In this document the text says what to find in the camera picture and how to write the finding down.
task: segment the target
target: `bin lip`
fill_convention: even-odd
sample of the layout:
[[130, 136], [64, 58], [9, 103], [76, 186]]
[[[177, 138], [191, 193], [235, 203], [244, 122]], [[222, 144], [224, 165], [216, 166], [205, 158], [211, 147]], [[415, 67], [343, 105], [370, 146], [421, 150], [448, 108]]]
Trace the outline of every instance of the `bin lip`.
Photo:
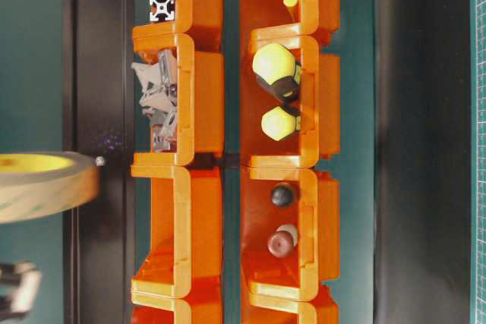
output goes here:
[[293, 313], [299, 316], [299, 319], [316, 319], [319, 322], [319, 310], [325, 306], [339, 307], [331, 297], [330, 290], [327, 286], [320, 286], [315, 300], [311, 301], [294, 301], [284, 297], [271, 297], [266, 295], [248, 293], [248, 301], [251, 306], [263, 309], [283, 311]]
[[[163, 178], [173, 180], [174, 189], [174, 264], [173, 284], [144, 280], [137, 274], [132, 279], [132, 290], [155, 296], [184, 297], [191, 291], [192, 284], [192, 237], [191, 237], [191, 174], [181, 166], [132, 165], [131, 175], [135, 178]], [[177, 233], [176, 225], [189, 227], [189, 232]]]
[[183, 33], [143, 37], [134, 40], [134, 52], [155, 52], [166, 48], [177, 49], [178, 108], [181, 110], [188, 109], [188, 115], [181, 111], [178, 113], [180, 122], [177, 125], [176, 152], [135, 153], [135, 165], [189, 165], [194, 159], [194, 40]]
[[136, 305], [143, 305], [154, 309], [172, 311], [175, 314], [175, 318], [178, 318], [175, 324], [191, 323], [192, 309], [191, 305], [186, 300], [160, 297], [132, 290], [131, 302]]
[[[314, 98], [309, 99], [309, 103], [300, 102], [299, 105], [302, 117], [301, 125], [311, 125], [312, 127], [307, 130], [300, 130], [298, 135], [298, 148], [300, 153], [298, 155], [251, 155], [249, 165], [250, 167], [282, 166], [312, 168], [319, 162], [320, 158], [319, 118], [316, 117], [320, 101], [318, 92], [320, 83], [319, 44], [311, 36], [290, 36], [265, 40], [253, 39], [248, 44], [249, 59], [253, 58], [258, 49], [275, 42], [290, 50], [301, 50], [302, 83], [305, 80], [314, 83], [311, 86], [314, 90]], [[308, 116], [314, 116], [314, 119], [310, 120]]]
[[[309, 207], [312, 208], [312, 239], [302, 239], [298, 245], [298, 270], [299, 270], [299, 287], [291, 287], [284, 285], [268, 285], [259, 282], [252, 278], [248, 279], [249, 290], [253, 294], [264, 294], [268, 296], [276, 296], [283, 288], [287, 292], [287, 298], [293, 300], [309, 301], [313, 300], [319, 291], [319, 246], [320, 237], [318, 234], [319, 225], [319, 196], [318, 196], [318, 179], [317, 174], [308, 168], [252, 168], [248, 167], [249, 177], [251, 180], [267, 180], [267, 181], [298, 181], [300, 187], [300, 199], [298, 202], [298, 234], [299, 237], [308, 237], [306, 231], [308, 227], [303, 227], [300, 222], [307, 214]], [[305, 259], [305, 252], [312, 252], [312, 257], [309, 261]]]
[[283, 297], [271, 297], [266, 295], [248, 293], [250, 305], [261, 307], [262, 309], [271, 309], [276, 311], [285, 311], [296, 315], [306, 313], [316, 313], [316, 307], [308, 301], [294, 301]]

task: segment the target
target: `roll of tape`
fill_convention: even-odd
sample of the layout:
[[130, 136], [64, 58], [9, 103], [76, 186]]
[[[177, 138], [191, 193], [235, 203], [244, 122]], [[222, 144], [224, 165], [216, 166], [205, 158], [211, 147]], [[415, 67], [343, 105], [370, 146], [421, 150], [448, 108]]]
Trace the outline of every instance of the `roll of tape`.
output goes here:
[[94, 199], [95, 160], [79, 153], [0, 154], [0, 223], [56, 214]]

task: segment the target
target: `black ball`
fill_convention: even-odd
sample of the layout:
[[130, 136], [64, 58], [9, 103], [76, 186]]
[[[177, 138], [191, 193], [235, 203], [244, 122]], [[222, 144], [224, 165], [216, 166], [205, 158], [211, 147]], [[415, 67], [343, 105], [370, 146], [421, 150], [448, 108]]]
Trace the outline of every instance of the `black ball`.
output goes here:
[[279, 207], [289, 206], [294, 202], [295, 198], [296, 196], [294, 188], [291, 184], [288, 184], [286, 182], [277, 184], [272, 189], [272, 203]]

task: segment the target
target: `green cutting mat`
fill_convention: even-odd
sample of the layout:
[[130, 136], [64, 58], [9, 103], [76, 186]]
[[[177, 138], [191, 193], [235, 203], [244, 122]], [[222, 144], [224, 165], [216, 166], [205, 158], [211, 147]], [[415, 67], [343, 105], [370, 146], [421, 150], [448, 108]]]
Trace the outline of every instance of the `green cutting mat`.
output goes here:
[[471, 323], [486, 322], [486, 0], [471, 0], [472, 257]]

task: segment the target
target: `stacked bin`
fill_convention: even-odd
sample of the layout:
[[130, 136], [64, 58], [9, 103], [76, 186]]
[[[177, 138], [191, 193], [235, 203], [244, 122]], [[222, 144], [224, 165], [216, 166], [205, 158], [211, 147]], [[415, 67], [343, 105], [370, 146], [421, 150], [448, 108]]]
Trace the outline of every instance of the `stacked bin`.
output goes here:
[[[321, 282], [339, 277], [339, 182], [315, 171], [340, 148], [339, 57], [320, 53], [339, 28], [339, 0], [298, 0], [295, 16], [282, 0], [240, 0], [241, 39], [241, 314], [243, 323], [338, 323], [338, 307]], [[301, 64], [301, 128], [281, 141], [261, 129], [280, 105], [252, 70], [255, 53], [278, 43]], [[298, 191], [291, 206], [270, 201], [277, 183]], [[276, 258], [267, 237], [284, 224], [297, 247]]]
[[221, 31], [222, 0], [175, 0], [174, 20], [133, 30], [147, 64], [164, 49], [177, 59], [178, 123], [174, 151], [134, 154], [132, 176], [150, 179], [151, 222], [150, 252], [132, 279], [132, 322], [222, 322], [220, 172], [194, 164], [224, 148]]

